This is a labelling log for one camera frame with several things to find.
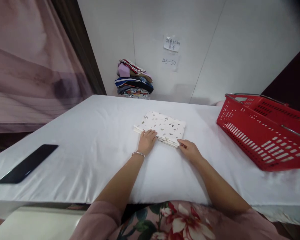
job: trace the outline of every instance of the red plastic basket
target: red plastic basket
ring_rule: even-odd
[[[300,112],[263,95],[226,94],[217,124],[263,171],[300,168]]]

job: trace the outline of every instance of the folded cloth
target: folded cloth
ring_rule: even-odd
[[[136,80],[140,80],[150,86],[152,86],[152,83],[150,83],[145,77],[142,77],[142,76],[131,76],[130,78],[132,79],[136,79]]]
[[[120,59],[120,62],[124,63],[127,67],[129,67],[134,73],[139,74],[145,72],[142,68],[135,65],[133,62],[127,60],[127,59]]]
[[[130,88],[124,91],[126,97],[139,98],[139,99],[150,99],[148,91],[140,88]]]
[[[147,72],[136,74],[132,70],[130,70],[130,77],[144,77],[149,83],[152,83],[152,78],[149,74],[147,74]]]
[[[140,123],[134,125],[134,131],[142,133],[143,130],[156,130],[159,141],[174,148],[180,146],[178,139],[183,138],[186,123],[161,113],[148,112]]]
[[[118,78],[115,80],[115,84],[117,87],[126,85],[132,86],[135,88],[141,88],[147,90],[149,93],[153,92],[153,86],[151,84],[147,84],[141,80],[133,79],[133,78]]]
[[[130,68],[123,63],[118,63],[118,73],[120,77],[130,77]]]
[[[132,86],[127,86],[127,85],[124,85],[124,84],[123,84],[122,86],[118,87],[117,93],[120,94],[120,95],[122,95],[126,90],[128,90],[128,89],[130,89],[130,88],[134,88],[134,87],[132,87]]]
[[[133,78],[118,78],[117,80],[114,81],[117,87],[123,85],[125,82],[140,82],[142,81],[140,79],[133,79]]]

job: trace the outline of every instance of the hand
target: hand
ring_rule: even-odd
[[[197,161],[204,159],[197,146],[193,142],[181,139],[178,139],[178,142],[180,143],[179,148],[181,152],[183,152],[183,154],[191,163],[196,163]]]
[[[155,130],[143,131],[141,133],[137,152],[141,152],[145,156],[147,156],[152,150],[153,145],[157,140],[157,134],[158,133]]]

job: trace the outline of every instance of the wrist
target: wrist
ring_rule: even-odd
[[[146,155],[143,152],[139,151],[139,150],[137,150],[136,152],[133,152],[131,154],[131,156],[137,156],[138,158],[141,157],[142,159],[146,158]]]
[[[147,153],[146,153],[145,150],[142,150],[142,149],[139,149],[139,148],[138,148],[136,152],[141,152],[141,153],[143,153],[145,156],[147,156]]]

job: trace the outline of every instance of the white chair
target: white chair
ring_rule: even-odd
[[[0,225],[0,240],[69,240],[85,211],[21,207]]]

